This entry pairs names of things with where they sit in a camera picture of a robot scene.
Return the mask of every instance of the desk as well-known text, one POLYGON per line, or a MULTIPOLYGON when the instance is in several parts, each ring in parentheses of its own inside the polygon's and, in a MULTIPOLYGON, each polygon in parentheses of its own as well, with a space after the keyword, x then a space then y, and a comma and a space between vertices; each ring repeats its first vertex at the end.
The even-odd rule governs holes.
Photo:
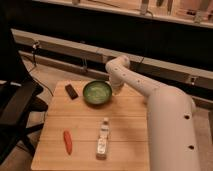
POLYGON ((91 107, 82 97, 87 82, 64 81, 56 86, 32 162, 32 170, 149 171, 147 118, 144 98, 125 85, 109 103, 91 107), (64 86, 71 83, 79 97, 71 100, 64 86), (106 160, 96 159, 101 122, 109 118, 110 137, 106 160), (68 155, 63 131, 73 140, 68 155))

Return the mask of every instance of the chair armrest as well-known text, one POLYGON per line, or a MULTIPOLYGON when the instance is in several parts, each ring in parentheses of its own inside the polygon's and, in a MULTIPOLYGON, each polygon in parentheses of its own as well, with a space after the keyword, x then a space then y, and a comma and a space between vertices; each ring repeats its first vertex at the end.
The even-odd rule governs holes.
POLYGON ((0 117, 0 124, 15 126, 28 110, 30 103, 36 95, 37 83, 25 82, 16 91, 0 117))

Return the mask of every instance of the green bowl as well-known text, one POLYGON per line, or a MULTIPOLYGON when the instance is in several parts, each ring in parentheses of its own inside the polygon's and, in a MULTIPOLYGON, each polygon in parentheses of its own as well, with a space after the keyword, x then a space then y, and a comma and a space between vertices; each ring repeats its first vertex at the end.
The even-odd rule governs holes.
POLYGON ((83 89, 84 100, 89 104, 100 105, 109 101, 112 89, 104 81, 92 81, 83 89))

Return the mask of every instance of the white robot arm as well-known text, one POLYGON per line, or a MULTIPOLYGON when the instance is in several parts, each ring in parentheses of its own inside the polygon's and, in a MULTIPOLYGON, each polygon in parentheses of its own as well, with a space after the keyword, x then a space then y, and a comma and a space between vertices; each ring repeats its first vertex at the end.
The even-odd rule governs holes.
POLYGON ((182 90, 130 71, 122 55, 106 64, 113 91, 124 83, 147 97, 151 171, 200 171, 194 101, 182 90))

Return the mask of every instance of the orange carrot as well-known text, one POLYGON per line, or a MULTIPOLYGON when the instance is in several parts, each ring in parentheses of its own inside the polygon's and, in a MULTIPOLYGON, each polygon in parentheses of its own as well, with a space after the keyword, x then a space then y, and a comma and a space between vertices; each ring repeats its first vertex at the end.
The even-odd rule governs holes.
POLYGON ((64 131, 64 142, 66 145, 67 153, 70 155, 72 153, 72 140, 69 131, 64 131))

